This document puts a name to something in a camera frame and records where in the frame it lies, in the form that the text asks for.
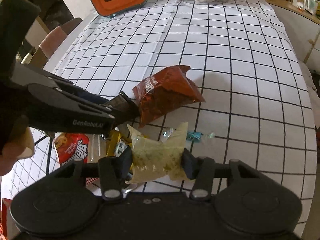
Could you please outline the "person's left hand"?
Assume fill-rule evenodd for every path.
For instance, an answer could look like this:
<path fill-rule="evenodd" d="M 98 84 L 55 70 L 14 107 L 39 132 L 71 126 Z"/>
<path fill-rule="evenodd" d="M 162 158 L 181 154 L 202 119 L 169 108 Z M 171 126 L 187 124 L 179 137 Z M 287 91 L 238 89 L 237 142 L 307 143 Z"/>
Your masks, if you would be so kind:
<path fill-rule="evenodd" d="M 28 125 L 27 116 L 22 114 L 5 129 L 1 140 L 1 176 L 8 174 L 18 160 L 34 154 L 34 140 Z"/>

